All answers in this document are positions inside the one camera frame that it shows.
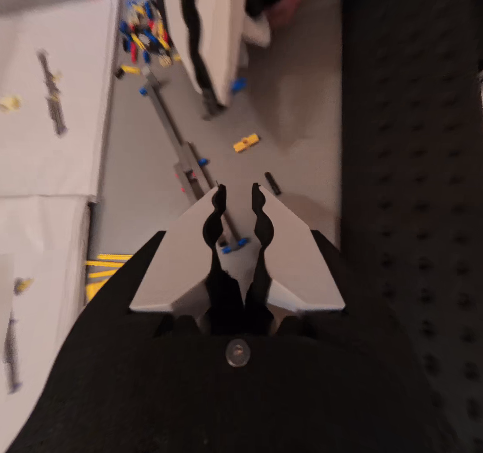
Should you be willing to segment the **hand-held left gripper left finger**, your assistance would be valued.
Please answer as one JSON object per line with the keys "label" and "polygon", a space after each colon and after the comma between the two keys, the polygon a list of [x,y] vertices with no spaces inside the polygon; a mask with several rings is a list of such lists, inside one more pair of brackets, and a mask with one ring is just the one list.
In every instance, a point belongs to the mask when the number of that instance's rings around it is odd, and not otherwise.
{"label": "hand-held left gripper left finger", "polygon": [[218,185],[168,227],[130,303],[130,311],[205,318],[211,333],[239,333],[245,306],[216,248],[227,190]]}

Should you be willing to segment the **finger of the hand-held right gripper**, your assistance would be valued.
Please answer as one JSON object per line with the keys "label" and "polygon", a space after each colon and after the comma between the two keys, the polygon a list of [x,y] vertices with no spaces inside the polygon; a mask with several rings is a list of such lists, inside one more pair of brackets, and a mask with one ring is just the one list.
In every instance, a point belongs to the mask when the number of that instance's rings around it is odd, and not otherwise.
{"label": "finger of the hand-held right gripper", "polygon": [[207,108],[232,101],[245,18],[245,0],[181,0],[186,51],[182,62]]}
{"label": "finger of the hand-held right gripper", "polygon": [[193,86],[202,96],[205,118],[212,116],[212,80],[202,58],[202,22],[196,0],[162,0],[168,36]]}

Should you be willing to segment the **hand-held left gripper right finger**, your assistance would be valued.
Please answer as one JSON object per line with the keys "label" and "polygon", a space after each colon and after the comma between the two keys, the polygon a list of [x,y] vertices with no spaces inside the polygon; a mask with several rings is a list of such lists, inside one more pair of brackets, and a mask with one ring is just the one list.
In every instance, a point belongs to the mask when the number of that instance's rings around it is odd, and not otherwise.
{"label": "hand-held left gripper right finger", "polygon": [[252,185],[252,211],[260,250],[245,297],[250,333],[269,333],[270,306],[288,316],[343,311],[346,303],[319,247],[325,237],[258,183]]}

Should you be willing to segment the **long grey lego beam assembly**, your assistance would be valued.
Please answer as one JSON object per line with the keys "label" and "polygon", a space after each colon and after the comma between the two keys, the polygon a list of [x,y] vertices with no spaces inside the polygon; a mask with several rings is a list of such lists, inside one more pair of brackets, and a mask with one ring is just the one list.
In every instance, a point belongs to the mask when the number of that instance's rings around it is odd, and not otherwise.
{"label": "long grey lego beam assembly", "polygon": [[[146,78],[146,84],[144,86],[145,94],[150,98],[178,159],[173,166],[175,175],[179,179],[189,203],[193,205],[214,187],[213,181],[209,178],[207,172],[205,172],[207,160],[200,159],[191,143],[185,141],[180,134],[160,94],[160,82],[150,68],[144,66],[141,72]],[[249,240],[239,234],[228,211],[224,212],[221,221],[223,232],[218,239],[218,246],[223,254],[229,254],[248,244]]]}

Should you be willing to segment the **pile of small colourful lego pieces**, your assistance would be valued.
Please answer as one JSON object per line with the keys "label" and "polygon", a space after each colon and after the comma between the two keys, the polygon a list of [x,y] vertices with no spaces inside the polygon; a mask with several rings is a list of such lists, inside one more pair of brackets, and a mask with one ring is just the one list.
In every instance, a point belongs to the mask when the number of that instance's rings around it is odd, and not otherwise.
{"label": "pile of small colourful lego pieces", "polygon": [[131,65],[117,67],[114,77],[140,75],[139,59],[149,65],[157,58],[162,67],[181,62],[168,30],[164,0],[127,0],[125,18],[119,22],[122,49],[130,56]]}

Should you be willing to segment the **cluster of yellow lego pieces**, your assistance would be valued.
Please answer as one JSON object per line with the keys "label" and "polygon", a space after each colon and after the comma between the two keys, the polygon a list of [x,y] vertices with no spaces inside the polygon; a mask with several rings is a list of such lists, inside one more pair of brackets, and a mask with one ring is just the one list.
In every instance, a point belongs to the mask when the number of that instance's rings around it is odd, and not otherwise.
{"label": "cluster of yellow lego pieces", "polygon": [[98,254],[96,258],[86,260],[86,303],[89,303],[132,257],[130,254]]}

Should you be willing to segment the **yellow lego connector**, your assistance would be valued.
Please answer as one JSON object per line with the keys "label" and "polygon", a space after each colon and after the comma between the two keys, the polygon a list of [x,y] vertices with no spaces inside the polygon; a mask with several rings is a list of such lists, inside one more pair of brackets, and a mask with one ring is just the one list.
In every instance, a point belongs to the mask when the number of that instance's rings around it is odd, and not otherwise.
{"label": "yellow lego connector", "polygon": [[240,141],[233,144],[236,153],[242,153],[260,142],[260,137],[256,134],[250,134],[243,137]]}

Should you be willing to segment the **black perforated board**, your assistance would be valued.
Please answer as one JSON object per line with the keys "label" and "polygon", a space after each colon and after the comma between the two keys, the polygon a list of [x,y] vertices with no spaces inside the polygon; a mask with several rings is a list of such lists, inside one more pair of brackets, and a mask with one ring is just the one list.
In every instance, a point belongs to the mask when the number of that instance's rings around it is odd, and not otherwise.
{"label": "black perforated board", "polygon": [[471,0],[342,0],[341,248],[411,339],[447,451],[482,452]]}

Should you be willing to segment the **open instruction booklet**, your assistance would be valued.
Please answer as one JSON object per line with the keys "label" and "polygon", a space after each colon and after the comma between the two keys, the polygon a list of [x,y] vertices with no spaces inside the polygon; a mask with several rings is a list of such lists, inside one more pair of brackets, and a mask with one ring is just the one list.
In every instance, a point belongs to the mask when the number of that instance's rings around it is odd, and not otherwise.
{"label": "open instruction booklet", "polygon": [[120,0],[1,17],[1,452],[84,306]]}

